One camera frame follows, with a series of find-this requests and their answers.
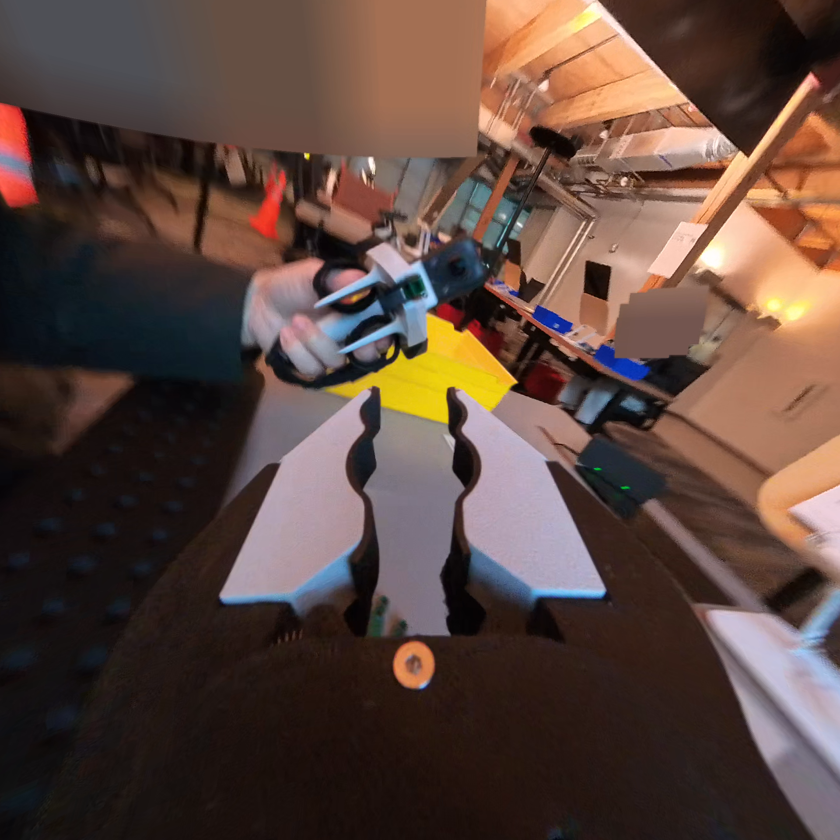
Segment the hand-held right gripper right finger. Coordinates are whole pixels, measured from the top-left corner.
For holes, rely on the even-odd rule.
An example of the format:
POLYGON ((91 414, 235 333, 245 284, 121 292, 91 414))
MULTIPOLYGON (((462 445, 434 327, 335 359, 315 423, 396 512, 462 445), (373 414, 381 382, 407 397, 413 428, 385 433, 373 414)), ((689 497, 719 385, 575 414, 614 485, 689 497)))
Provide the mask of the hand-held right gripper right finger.
POLYGON ((492 613, 526 625, 548 601, 604 601, 550 462, 466 391, 448 388, 446 403, 460 484, 442 569, 448 632, 477 635, 492 613))

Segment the stack of yellow bins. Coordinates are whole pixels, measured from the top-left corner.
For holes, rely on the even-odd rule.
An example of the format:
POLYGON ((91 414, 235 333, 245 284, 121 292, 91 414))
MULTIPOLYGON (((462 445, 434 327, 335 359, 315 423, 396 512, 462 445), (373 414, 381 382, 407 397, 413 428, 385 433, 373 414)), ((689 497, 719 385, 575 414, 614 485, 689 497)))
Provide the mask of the stack of yellow bins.
POLYGON ((491 411, 516 380, 468 331, 458 332, 450 322, 427 315, 427 351, 412 360, 401 355, 393 364, 365 378, 327 389, 352 398, 364 389, 380 389, 384 408, 430 421, 448 421, 447 391, 465 391, 491 411))

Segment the black floor lamp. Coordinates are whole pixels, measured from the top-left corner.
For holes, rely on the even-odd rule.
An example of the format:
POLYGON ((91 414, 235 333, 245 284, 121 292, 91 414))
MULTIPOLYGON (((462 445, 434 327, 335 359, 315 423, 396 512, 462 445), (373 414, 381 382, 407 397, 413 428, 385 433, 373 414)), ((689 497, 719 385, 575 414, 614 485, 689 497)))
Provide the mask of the black floor lamp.
POLYGON ((527 205, 531 193, 538 184, 539 178, 542 175, 550 158, 556 158, 559 161, 569 161, 574 157, 580 148, 578 141, 570 137, 562 135, 555 129, 551 129, 542 125, 535 125, 529 131, 529 137, 533 144, 542 151, 539 162, 533 166, 533 171, 528 180, 526 187, 522 190, 517 204, 514 206, 507 222, 502 228, 500 235, 495 244, 495 250, 498 254, 503 253, 508 240, 516 226, 517 221, 522 214, 524 207, 527 205))

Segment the white stand base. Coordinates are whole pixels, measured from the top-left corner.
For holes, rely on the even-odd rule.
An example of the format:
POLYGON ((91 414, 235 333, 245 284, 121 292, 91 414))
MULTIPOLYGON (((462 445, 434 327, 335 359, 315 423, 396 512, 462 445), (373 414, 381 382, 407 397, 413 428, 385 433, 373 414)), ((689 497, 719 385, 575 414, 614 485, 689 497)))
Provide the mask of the white stand base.
POLYGON ((782 792, 814 836, 838 838, 838 668, 777 616, 709 604, 696 614, 782 792))

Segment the grey desk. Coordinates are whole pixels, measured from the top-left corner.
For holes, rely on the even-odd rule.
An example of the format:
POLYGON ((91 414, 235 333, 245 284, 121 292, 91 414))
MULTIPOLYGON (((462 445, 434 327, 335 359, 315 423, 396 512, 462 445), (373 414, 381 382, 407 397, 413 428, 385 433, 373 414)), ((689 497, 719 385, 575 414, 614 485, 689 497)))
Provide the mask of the grey desk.
MULTIPOLYGON (((274 464, 340 410, 344 399, 279 382, 263 371, 259 399, 245 447, 231 479, 230 502, 265 466, 274 464)), ((557 461, 580 484, 573 452, 589 435, 560 409, 510 392, 493 413, 513 432, 557 461)), ((374 441, 377 469, 366 491, 372 500, 380 544, 379 591, 395 614, 422 635, 446 634, 440 572, 448 555, 456 499, 462 490, 452 470, 444 423, 385 409, 374 441)), ((633 531, 693 602, 767 612, 760 595, 740 581, 669 513, 650 500, 629 520, 614 523, 633 531)))

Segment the green toy bamboo stalk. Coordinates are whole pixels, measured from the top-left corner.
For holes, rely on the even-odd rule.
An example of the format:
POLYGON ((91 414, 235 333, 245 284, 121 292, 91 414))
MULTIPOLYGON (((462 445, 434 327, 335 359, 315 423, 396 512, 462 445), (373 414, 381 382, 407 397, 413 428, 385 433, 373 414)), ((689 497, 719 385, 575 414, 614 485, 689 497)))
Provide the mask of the green toy bamboo stalk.
POLYGON ((386 595, 378 595, 372 604, 367 637, 403 638, 408 635, 407 621, 401 617, 390 617, 391 601, 386 595))

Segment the long wooden table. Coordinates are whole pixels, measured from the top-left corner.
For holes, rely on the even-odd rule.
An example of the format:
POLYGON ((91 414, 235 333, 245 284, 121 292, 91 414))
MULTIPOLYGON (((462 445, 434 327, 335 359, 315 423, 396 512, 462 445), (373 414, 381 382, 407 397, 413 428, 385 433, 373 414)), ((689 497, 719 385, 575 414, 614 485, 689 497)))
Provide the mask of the long wooden table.
POLYGON ((491 295, 494 296, 494 298, 512 308, 522 320, 528 322, 536 330, 547 336, 550 342, 557 344, 564 354, 570 355, 584 362, 598 375, 615 380, 625 389, 647 394, 655 400, 665 404, 671 404, 676 399, 674 395, 662 391, 647 381, 634 381, 628 379, 625 376, 618 374, 613 369, 604 366, 604 364, 595 359, 594 353, 585 351, 577 342, 573 341, 567 335, 551 329, 549 326, 543 324, 540 320, 535 318, 532 312, 528 310, 519 299, 513 297, 511 293, 501 290, 489 282, 485 284, 485 288, 491 295))

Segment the person's left hand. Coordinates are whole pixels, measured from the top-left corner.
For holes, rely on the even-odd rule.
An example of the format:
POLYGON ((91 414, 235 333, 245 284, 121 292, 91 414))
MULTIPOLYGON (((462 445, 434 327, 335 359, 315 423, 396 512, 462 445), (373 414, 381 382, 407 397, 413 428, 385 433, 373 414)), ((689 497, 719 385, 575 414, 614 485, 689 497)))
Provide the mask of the person's left hand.
POLYGON ((315 310, 319 291, 332 294, 364 275, 354 262, 314 257, 257 271, 245 295, 241 343, 260 350, 277 379, 300 386, 321 388, 326 376, 373 364, 387 351, 387 341, 356 351, 352 363, 316 323, 322 316, 315 310))

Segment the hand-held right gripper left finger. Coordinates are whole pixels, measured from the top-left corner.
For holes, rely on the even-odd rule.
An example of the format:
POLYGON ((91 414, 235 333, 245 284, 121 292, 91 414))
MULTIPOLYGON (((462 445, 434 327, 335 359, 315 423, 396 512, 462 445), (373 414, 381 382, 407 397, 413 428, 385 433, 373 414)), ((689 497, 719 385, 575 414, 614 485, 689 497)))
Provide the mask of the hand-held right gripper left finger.
POLYGON ((280 460, 219 593, 225 606, 331 606, 355 635, 371 620, 380 570, 366 484, 376 469, 378 387, 364 389, 280 460))

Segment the person's left forearm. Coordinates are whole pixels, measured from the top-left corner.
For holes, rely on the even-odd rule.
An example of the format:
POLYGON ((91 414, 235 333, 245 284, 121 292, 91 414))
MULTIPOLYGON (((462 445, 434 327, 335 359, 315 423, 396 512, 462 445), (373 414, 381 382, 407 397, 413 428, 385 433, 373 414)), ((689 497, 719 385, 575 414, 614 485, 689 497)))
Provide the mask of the person's left forearm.
POLYGON ((2 362, 236 381, 250 279, 167 244, 99 237, 3 203, 2 362))

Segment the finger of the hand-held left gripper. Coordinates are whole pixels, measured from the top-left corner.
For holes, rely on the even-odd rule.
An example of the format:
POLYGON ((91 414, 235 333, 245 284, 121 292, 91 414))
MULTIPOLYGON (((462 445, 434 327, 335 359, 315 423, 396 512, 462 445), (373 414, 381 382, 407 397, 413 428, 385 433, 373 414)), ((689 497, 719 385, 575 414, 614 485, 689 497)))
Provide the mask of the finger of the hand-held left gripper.
POLYGON ((399 351, 408 360, 427 351, 427 313, 435 299, 401 297, 396 307, 395 341, 399 351))
POLYGON ((392 245, 375 245, 363 256, 364 266, 369 269, 373 284, 387 287, 399 287, 405 278, 419 275, 425 281, 426 296, 431 287, 419 263, 409 263, 392 245))

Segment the orange traffic cone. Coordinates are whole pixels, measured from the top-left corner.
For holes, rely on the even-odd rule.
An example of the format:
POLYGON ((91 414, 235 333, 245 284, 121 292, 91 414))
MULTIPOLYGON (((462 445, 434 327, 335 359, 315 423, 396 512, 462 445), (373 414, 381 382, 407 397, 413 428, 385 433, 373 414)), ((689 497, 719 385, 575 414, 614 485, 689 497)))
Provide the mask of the orange traffic cone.
POLYGON ((287 175, 277 165, 273 164, 265 184, 265 196, 259 210, 248 220, 249 225, 260 236, 278 240, 278 224, 280 211, 284 202, 287 188, 287 175))

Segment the paper sign on post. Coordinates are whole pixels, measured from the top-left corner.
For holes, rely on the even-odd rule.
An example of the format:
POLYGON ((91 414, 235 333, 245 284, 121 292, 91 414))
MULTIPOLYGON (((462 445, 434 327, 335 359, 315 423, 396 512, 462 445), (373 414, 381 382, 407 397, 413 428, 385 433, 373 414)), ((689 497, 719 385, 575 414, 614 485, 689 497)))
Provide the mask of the paper sign on post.
POLYGON ((648 268, 648 273, 671 278, 706 230, 706 224, 679 223, 648 268))

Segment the wooden post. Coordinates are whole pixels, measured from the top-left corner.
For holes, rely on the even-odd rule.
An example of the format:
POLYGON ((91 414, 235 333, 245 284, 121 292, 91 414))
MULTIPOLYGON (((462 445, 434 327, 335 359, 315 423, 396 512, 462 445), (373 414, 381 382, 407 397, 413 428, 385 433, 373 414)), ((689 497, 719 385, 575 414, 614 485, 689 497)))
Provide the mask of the wooden post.
POLYGON ((707 194, 693 224, 702 227, 693 246, 670 273, 650 274, 642 292, 657 288, 672 288, 686 276, 712 240, 744 201, 761 176, 771 167, 775 157, 795 136, 797 131, 819 106, 823 104, 824 89, 814 73, 810 73, 773 121, 751 154, 739 153, 722 173, 707 194))

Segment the black box with green light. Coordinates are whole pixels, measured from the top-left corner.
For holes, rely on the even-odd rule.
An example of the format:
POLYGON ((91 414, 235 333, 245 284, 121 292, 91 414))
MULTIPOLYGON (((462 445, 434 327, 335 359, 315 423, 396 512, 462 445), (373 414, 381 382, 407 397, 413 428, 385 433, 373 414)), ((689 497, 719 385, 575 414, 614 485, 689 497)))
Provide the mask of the black box with green light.
POLYGON ((596 435, 576 456, 574 468, 619 518, 634 518, 668 488, 666 477, 630 455, 609 437, 596 435))

